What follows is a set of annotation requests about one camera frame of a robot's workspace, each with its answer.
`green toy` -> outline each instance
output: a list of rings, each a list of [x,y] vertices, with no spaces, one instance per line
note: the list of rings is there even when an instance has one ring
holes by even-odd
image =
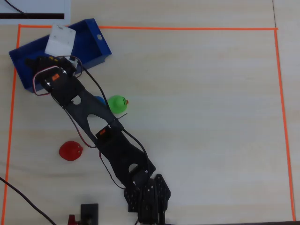
[[[128,100],[121,95],[114,95],[108,99],[108,105],[112,113],[119,114],[127,109]]]

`red toy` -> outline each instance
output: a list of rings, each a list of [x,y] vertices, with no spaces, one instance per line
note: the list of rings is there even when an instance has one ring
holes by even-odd
[[[60,147],[60,156],[67,161],[78,159],[83,151],[83,147],[74,141],[68,141]]]

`orange tape border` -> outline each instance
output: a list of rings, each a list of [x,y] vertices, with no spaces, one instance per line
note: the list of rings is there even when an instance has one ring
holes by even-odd
[[[36,28],[36,29],[38,29],[38,28],[51,28],[51,26],[21,25],[21,24],[19,24],[18,25],[16,48],[18,48],[19,44],[20,44],[21,28]],[[285,101],[284,101],[284,93],[283,93],[283,85],[282,85],[282,77],[281,77],[281,67],[280,67],[280,58],[279,58],[279,49],[278,49],[278,38],[277,38],[278,28],[201,28],[201,27],[128,27],[128,26],[99,26],[99,28],[101,28],[101,29],[117,29],[117,30],[273,30],[274,31],[274,41],[275,41],[275,50],[276,50],[279,88],[280,88],[281,107],[282,107],[282,115],[283,115],[283,124],[284,124],[284,131],[285,131],[285,147],[286,147],[286,158],[287,158],[287,167],[288,167],[288,176],[289,176],[289,189],[290,189],[290,200],[291,200],[291,209],[292,209],[292,220],[296,221],[294,194],[293,194],[293,179],[292,179],[291,158],[290,158],[290,149],[289,149],[289,142],[288,142],[288,132],[287,132],[286,115],[285,115]],[[7,146],[7,162],[6,162],[6,173],[5,173],[5,180],[6,181],[8,181],[11,142],[12,142],[14,106],[15,106],[15,83],[16,83],[16,69],[14,69],[13,88],[12,88],[12,96],[11,96],[9,136],[8,136],[8,146]],[[7,188],[8,187],[5,184],[4,194],[3,194],[3,204],[2,204],[1,225],[4,225],[4,220],[5,220],[5,210],[6,210],[6,202],[7,202]]]

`wire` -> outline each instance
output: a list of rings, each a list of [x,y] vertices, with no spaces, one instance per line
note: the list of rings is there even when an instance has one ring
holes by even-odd
[[[60,55],[60,56],[56,56],[54,58],[56,59],[56,58],[59,58],[59,57],[73,57],[73,58],[77,59],[80,62],[81,72],[80,72],[79,76],[77,76],[76,78],[80,77],[81,74],[83,74],[83,63],[81,62],[81,60],[78,57],[73,56],[73,55]]]
[[[85,139],[82,137],[82,135],[81,135],[81,133],[80,133],[80,131],[79,131],[77,125],[75,124],[73,118],[72,118],[71,115],[68,113],[68,111],[65,110],[64,108],[63,108],[63,110],[66,112],[66,114],[67,114],[67,115],[69,116],[69,118],[71,119],[71,121],[72,121],[72,123],[74,124],[74,126],[75,126],[75,128],[76,128],[76,130],[77,130],[77,132],[78,132],[78,134],[79,134],[79,136],[80,136],[80,138],[81,138],[81,140],[83,141],[83,143],[84,143],[86,146],[88,146],[89,148],[95,149],[96,146],[94,146],[94,147],[90,146],[90,145],[85,141]]]
[[[9,4],[12,8],[14,8],[15,10],[17,10],[19,13],[22,13],[23,15],[26,15],[25,12],[19,10],[17,7],[13,6],[10,2],[8,2],[8,0],[4,0],[7,4]]]
[[[6,185],[8,185],[10,188],[12,188],[16,193],[18,193],[25,201],[28,202],[29,205],[32,206],[38,213],[40,213],[43,217],[45,217],[51,224],[56,225],[53,220],[50,219],[43,211],[41,211],[38,207],[36,207],[21,191],[19,191],[17,188],[15,188],[13,185],[8,183],[6,180],[4,180],[2,177],[0,177],[0,180],[4,182]]]
[[[72,123],[73,123],[73,125],[75,126],[75,128],[76,128],[76,130],[77,130],[77,132],[78,132],[78,134],[79,134],[79,136],[80,136],[80,138],[81,138],[81,140],[83,141],[83,143],[86,145],[86,146],[88,146],[89,148],[92,148],[92,149],[95,149],[96,148],[96,146],[94,146],[94,147],[92,147],[92,146],[90,146],[86,141],[85,141],[85,139],[82,137],[82,135],[81,135],[81,133],[80,133],[80,131],[79,131],[79,129],[78,129],[78,127],[77,127],[77,125],[76,125],[76,123],[75,123],[75,121],[73,120],[73,118],[72,118],[72,116],[69,114],[69,112],[61,105],[61,104],[59,104],[59,102],[51,95],[51,97],[54,99],[54,101],[66,112],[66,114],[68,115],[68,117],[70,118],[70,120],[72,121]]]
[[[89,73],[89,71],[88,71],[85,67],[83,67],[83,69],[84,69],[84,71],[89,75],[89,77],[93,80],[93,82],[98,86],[98,88],[100,89],[101,94],[102,94],[102,96],[103,96],[103,99],[104,99],[104,101],[105,101],[105,103],[106,103],[106,106],[107,106],[107,108],[110,110],[109,105],[108,105],[108,101],[107,101],[107,99],[106,99],[106,96],[105,96],[105,94],[104,94],[102,88],[100,87],[100,85],[98,84],[98,82],[94,79],[94,77]]]
[[[88,72],[88,70],[87,70],[85,67],[83,67],[83,69],[84,69],[84,71],[89,75],[89,77],[93,80],[93,82],[98,86],[98,88],[100,89],[101,94],[102,94],[102,96],[103,96],[103,99],[104,99],[104,101],[105,101],[105,103],[106,103],[106,105],[107,105],[107,108],[110,110],[109,105],[108,105],[108,102],[107,102],[107,99],[106,99],[106,96],[105,96],[105,94],[104,94],[102,88],[100,87],[100,85],[98,84],[98,82],[94,79],[94,77]],[[136,143],[138,143],[138,145],[142,148],[142,151],[144,152],[145,157],[146,157],[146,160],[147,160],[148,181],[149,181],[149,179],[150,179],[150,172],[149,172],[149,169],[150,169],[150,163],[149,163],[149,158],[148,158],[148,154],[147,154],[147,152],[146,152],[146,149],[145,149],[145,148],[143,147],[143,145],[142,145],[142,144],[141,144],[141,143],[140,143],[133,135],[131,135],[127,130],[123,129],[123,131],[124,131],[129,137],[131,137]]]
[[[42,73],[42,72],[44,72],[44,71],[47,71],[47,70],[49,70],[49,69],[53,69],[53,68],[58,68],[58,69],[59,69],[58,66],[51,66],[51,67],[45,68],[45,69],[43,69],[43,70],[41,70],[41,71],[38,71],[38,72],[33,76],[33,78],[32,78],[32,88],[33,88],[33,92],[35,93],[35,95],[37,95],[37,96],[43,96],[43,95],[49,95],[49,94],[50,94],[49,92],[48,92],[48,93],[44,93],[44,94],[37,94],[37,91],[36,91],[36,84],[35,84],[35,79],[36,79],[37,75],[39,75],[40,73]]]
[[[129,137],[131,137],[136,143],[138,143],[138,145],[142,148],[142,151],[145,154],[146,157],[146,161],[147,161],[147,168],[148,168],[148,181],[150,179],[150,163],[149,163],[149,158],[148,158],[148,154],[146,152],[146,149],[144,148],[144,146],[142,145],[142,143],[139,142],[139,140],[137,140],[131,133],[129,133],[127,130],[123,129],[123,131],[125,132],[125,134],[127,134]]]
[[[120,189],[123,189],[123,190],[125,190],[125,188],[124,187],[120,187],[115,181],[114,181],[114,179],[113,179],[113,176],[112,176],[112,174],[109,172],[109,170],[108,170],[108,168],[107,168],[107,166],[105,165],[105,163],[104,163],[104,161],[103,161],[103,159],[102,159],[102,156],[101,156],[101,152],[99,152],[99,157],[100,157],[100,159],[101,159],[101,161],[102,161],[102,163],[103,163],[103,165],[105,166],[105,169],[107,170],[107,172],[108,172],[108,174],[109,174],[109,176],[111,177],[111,179],[113,180],[113,182],[114,182],[114,184],[115,185],[117,185]]]

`blue tray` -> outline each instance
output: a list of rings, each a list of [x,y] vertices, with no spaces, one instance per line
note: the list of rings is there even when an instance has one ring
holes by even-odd
[[[70,25],[69,28],[76,31],[72,55],[78,57],[87,69],[104,62],[105,58],[112,54],[95,19],[82,20]],[[31,69],[25,65],[25,59],[35,60],[38,56],[48,56],[45,54],[48,39],[49,35],[9,52],[24,88],[31,92],[33,92],[33,74]],[[81,71],[80,66],[77,67],[77,72],[79,71]],[[36,83],[36,90],[41,89],[42,86]]]

